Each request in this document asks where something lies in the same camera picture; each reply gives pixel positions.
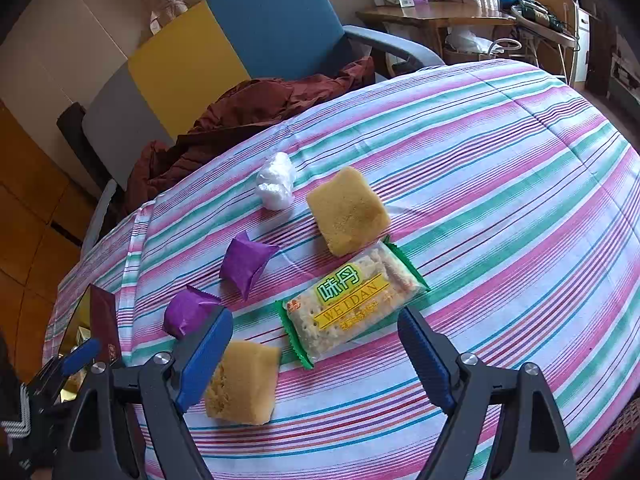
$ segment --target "wall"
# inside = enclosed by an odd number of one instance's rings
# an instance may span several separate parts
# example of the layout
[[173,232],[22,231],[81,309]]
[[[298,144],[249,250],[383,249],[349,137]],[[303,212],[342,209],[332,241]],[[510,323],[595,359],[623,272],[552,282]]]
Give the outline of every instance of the wall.
[[84,106],[148,32],[140,0],[32,0],[0,45],[0,99],[72,179],[97,186],[56,126]]

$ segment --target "striped tablecloth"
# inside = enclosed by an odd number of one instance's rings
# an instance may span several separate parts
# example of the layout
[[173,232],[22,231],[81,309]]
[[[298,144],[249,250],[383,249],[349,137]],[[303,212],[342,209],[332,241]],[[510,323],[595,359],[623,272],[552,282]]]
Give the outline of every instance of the striped tablecloth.
[[[298,169],[283,212],[260,208],[253,194],[255,171],[276,151]],[[203,403],[186,413],[215,478],[414,478],[444,416],[426,399],[395,319],[307,371],[273,310],[346,259],[328,253],[305,203],[345,165],[384,201],[392,240],[433,288],[422,311],[430,325],[488,364],[539,364],[582,456],[639,383],[640,160],[575,91],[514,61],[423,70],[352,92],[207,164],[123,221],[65,278],[45,357],[89,283],[116,295],[127,362],[170,349],[162,315],[190,284],[223,298],[235,338],[283,351],[269,424],[223,424]],[[245,229],[282,248],[247,302],[218,278],[229,241]],[[497,415],[488,412],[469,478],[481,476]],[[148,471],[161,476],[151,449]]]

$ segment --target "purple wrapper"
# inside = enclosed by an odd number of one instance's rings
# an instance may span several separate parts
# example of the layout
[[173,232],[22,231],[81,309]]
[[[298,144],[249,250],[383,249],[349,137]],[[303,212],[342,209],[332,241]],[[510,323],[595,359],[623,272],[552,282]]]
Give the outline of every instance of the purple wrapper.
[[203,324],[220,303],[219,297],[187,285],[169,302],[162,329],[176,339],[182,339]]
[[269,258],[279,250],[277,245],[252,242],[246,231],[242,231],[231,240],[226,250],[220,267],[220,278],[234,282],[246,301]]

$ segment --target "chair armrest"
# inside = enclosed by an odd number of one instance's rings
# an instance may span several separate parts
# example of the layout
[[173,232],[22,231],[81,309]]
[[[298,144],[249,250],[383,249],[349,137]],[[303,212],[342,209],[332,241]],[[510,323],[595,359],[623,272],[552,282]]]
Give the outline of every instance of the chair armrest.
[[100,189],[104,189],[111,179],[111,174],[84,135],[82,118],[84,118],[84,108],[80,103],[73,103],[62,112],[56,124],[89,176]]
[[344,25],[344,33],[350,40],[358,41],[376,49],[407,60],[416,70],[427,66],[442,66],[444,61],[433,50],[415,41],[392,36],[370,28]]
[[84,258],[84,256],[98,242],[98,238],[100,238],[100,230],[102,229],[102,224],[104,222],[104,217],[107,214],[107,209],[109,208],[111,199],[113,198],[113,195],[115,195],[117,190],[118,183],[113,179],[108,181],[107,185],[104,187],[104,191],[100,195],[100,200],[98,200],[98,205],[95,207],[94,214],[91,216],[89,227],[84,234],[82,249],[80,249],[80,259]]

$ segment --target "wooden floor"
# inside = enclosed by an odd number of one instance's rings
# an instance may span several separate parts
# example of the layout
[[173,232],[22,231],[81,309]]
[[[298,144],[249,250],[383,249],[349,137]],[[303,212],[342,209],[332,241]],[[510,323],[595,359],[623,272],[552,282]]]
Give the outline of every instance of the wooden floor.
[[95,208],[0,102],[0,330],[24,382],[42,367],[58,283]]

